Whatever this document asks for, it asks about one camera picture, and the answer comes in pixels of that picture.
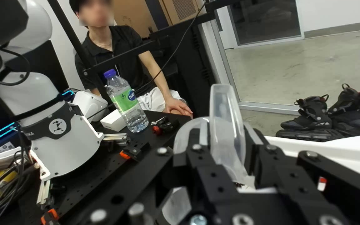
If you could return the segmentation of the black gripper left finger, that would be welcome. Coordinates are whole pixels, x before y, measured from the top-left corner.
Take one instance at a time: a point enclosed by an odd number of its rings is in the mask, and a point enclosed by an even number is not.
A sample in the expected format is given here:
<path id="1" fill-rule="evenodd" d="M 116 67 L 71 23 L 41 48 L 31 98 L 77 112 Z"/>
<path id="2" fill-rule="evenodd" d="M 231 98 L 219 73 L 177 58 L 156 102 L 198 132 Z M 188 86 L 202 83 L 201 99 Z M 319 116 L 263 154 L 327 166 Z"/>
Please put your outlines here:
<path id="1" fill-rule="evenodd" d="M 238 201 L 236 184 L 223 166 L 218 166 L 208 147 L 201 143 L 201 131 L 191 132 L 187 161 L 192 168 L 192 212 L 186 225 L 233 225 L 232 206 Z"/>

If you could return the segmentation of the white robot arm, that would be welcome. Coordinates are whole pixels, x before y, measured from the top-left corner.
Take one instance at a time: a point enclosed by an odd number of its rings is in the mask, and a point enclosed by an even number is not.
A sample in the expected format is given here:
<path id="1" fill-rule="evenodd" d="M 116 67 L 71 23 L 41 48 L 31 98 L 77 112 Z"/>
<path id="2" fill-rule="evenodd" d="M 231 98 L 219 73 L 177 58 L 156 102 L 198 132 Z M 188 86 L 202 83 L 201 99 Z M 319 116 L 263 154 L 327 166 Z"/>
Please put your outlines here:
<path id="1" fill-rule="evenodd" d="M 0 0 L 0 101 L 14 116 L 23 134 L 37 146 L 49 151 L 58 148 L 71 166 L 48 166 L 39 157 L 47 177 L 53 179 L 74 172 L 96 156 L 102 136 L 81 113 L 73 113 L 71 106 L 61 98 L 62 86 L 56 83 L 44 69 L 36 67 L 39 61 L 29 56 L 52 37 L 49 16 L 36 0 Z M 294 183 L 281 191 L 287 202 L 283 217 L 267 213 L 258 218 L 253 212 L 237 209 L 201 212 L 207 225 L 219 222 L 231 225 L 234 222 L 252 221 L 252 225 L 349 225 L 342 211 L 328 203 L 312 183 L 298 193 Z"/>

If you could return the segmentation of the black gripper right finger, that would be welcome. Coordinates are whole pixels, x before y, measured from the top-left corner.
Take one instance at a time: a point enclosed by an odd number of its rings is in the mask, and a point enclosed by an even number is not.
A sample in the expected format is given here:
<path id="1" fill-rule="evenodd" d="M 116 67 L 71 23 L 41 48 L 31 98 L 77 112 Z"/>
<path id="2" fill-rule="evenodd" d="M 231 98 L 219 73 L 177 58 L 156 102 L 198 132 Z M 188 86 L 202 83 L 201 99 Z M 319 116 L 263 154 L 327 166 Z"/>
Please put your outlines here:
<path id="1" fill-rule="evenodd" d="M 276 188 L 293 225 L 348 225 L 342 211 L 318 191 L 309 174 L 257 129 L 247 132 L 246 168 L 258 189 Z"/>

